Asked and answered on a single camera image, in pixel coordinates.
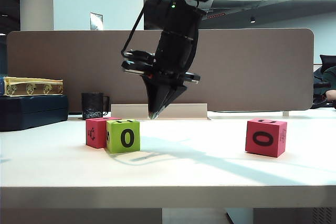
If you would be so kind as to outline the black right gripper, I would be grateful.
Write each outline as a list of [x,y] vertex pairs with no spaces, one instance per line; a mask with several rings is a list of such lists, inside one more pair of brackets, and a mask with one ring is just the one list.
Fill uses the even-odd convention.
[[[185,81],[198,83],[201,77],[198,74],[190,73],[183,68],[169,69],[150,65],[144,62],[123,62],[123,71],[139,74],[143,77],[148,96],[149,119],[157,116],[183,92],[187,90]],[[165,86],[172,85],[165,97]]]

